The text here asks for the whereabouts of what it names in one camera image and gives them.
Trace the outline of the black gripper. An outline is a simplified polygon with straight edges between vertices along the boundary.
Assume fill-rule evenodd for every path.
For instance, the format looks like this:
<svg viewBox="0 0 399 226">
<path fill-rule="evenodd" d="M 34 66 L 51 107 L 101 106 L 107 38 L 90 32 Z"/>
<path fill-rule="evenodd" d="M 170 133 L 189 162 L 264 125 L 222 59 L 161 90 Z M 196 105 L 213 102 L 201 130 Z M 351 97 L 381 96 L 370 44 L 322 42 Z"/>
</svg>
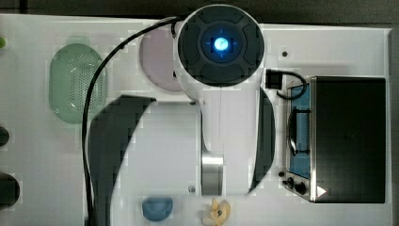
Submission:
<svg viewBox="0 0 399 226">
<path fill-rule="evenodd" d="M 266 71 L 265 87 L 267 89 L 281 89 L 282 77 L 283 77 L 283 72 L 268 69 Z"/>
</svg>

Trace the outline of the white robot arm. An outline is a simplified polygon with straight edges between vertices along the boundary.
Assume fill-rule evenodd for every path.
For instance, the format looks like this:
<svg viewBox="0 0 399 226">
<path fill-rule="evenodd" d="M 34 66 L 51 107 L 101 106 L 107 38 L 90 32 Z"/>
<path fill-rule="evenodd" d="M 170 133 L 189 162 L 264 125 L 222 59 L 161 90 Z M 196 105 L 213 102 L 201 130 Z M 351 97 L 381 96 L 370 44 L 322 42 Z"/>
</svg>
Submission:
<svg viewBox="0 0 399 226">
<path fill-rule="evenodd" d="M 176 90 L 122 95 L 91 121 L 90 226 L 233 226 L 273 164 L 275 113 L 263 88 L 260 25 L 229 5 L 182 19 L 167 59 Z"/>
</svg>

